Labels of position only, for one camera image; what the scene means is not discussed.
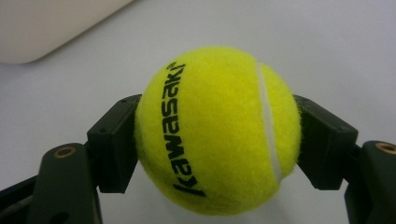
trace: white object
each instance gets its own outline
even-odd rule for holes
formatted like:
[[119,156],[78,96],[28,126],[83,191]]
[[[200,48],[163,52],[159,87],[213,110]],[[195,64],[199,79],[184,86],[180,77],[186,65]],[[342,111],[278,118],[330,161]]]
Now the white object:
[[133,0],[3,0],[0,63],[43,57]]

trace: yellow tennis ball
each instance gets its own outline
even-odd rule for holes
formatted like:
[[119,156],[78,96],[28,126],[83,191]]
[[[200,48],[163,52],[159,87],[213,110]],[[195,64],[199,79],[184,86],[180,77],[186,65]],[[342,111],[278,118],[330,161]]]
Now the yellow tennis ball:
[[238,49],[206,47],[175,58],[149,83],[135,121],[148,176],[199,214],[233,215],[265,203],[299,155],[290,90]]

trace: white table surface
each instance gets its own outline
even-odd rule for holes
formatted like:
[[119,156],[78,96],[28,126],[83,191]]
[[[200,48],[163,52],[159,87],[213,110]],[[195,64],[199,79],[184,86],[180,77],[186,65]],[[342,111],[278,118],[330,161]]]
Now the white table surface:
[[[210,45],[270,64],[295,94],[357,128],[358,145],[396,142],[394,1],[140,0],[38,61],[0,63],[0,189],[36,175],[53,147],[85,143],[175,56]],[[313,189],[296,167],[258,209],[204,217],[165,199],[139,163],[125,194],[100,199],[105,223],[347,223],[346,186]]]

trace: white seam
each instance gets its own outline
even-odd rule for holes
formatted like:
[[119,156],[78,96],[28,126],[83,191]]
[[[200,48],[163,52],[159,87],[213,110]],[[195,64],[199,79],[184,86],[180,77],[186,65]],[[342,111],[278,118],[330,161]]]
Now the white seam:
[[257,63],[257,77],[259,80],[260,99],[262,101],[262,121],[264,122],[264,133],[267,139],[267,148],[270,154],[271,166],[274,170],[274,175],[277,182],[282,180],[282,170],[278,157],[276,155],[276,137],[274,132],[273,116],[271,111],[271,105],[267,94],[267,88],[265,85],[264,74],[262,73],[262,67],[260,63]]

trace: fuzzy felt surface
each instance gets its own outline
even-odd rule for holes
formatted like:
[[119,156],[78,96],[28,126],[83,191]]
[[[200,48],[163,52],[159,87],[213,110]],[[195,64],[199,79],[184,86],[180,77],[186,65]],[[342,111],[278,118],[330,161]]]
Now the fuzzy felt surface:
[[[235,215],[279,189],[257,64],[238,49],[205,47],[175,58],[149,83],[136,110],[138,157],[171,201],[199,214]],[[299,155],[300,115],[282,79],[269,66],[259,67],[285,177]]]

